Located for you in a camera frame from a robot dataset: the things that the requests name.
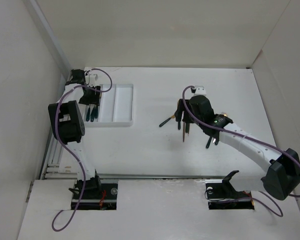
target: white work surface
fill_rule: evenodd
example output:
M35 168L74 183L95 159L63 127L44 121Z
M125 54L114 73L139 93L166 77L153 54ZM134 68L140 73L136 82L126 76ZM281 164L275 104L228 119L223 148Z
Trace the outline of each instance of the white work surface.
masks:
M85 150L99 174L226 176L233 170L239 170L236 177L260 179L264 176L257 164L228 145L211 144L207 150L209 137L195 124L191 125L185 142L175 119L159 127L176 111L185 87L202 85L216 113L228 113L246 132L274 144L251 69L102 69L111 75L114 83L134 85L134 123L131 127L86 127L83 137ZM109 82L103 73L98 76L99 84ZM191 96L189 90L186 98ZM74 159L63 151L61 161L63 166L67 166Z
M282 218L255 202L255 210L209 210L205 185L188 180L120 180L117 210L80 210L53 232L59 210L70 209L73 180L36 180L18 240L300 240L294 198L278 201ZM252 195L273 203L258 192ZM57 229L71 210L55 221Z

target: bolt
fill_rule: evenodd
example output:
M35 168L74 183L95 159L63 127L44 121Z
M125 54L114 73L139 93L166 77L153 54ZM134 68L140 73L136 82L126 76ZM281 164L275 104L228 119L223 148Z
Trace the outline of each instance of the bolt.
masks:
M118 193L118 189L116 189L115 187L111 189L112 195L117 195L117 193Z
M208 187L206 188L206 192L207 192L208 194L213 194L213 193L214 193L214 189L213 189L211 186L208 186Z

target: robotic arm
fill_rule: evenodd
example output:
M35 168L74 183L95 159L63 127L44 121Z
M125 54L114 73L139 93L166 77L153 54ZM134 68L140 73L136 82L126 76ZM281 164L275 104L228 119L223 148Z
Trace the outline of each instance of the robotic arm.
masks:
M266 190L275 199L286 199L300 183L299 167L284 154L246 139L248 135L249 137L253 136L236 125L226 114L215 114L209 99L205 96L206 91L203 86L195 86L191 89L191 92L193 97L186 99L185 102L197 119L212 127L238 132L244 137L196 123L186 111L182 99L179 100L177 111L174 114L176 121L180 122L183 114L183 122L186 125L196 123L206 135L237 149L258 164L266 173L258 182L253 182L249 189L240 189L242 184L239 181L231 181L230 183L232 177L239 172L238 170L232 171L224 179L209 179L205 182L206 189L209 192L208 197L210 199L238 199L244 197L240 192L243 190ZM298 154L294 150L289 148L285 152L300 162Z

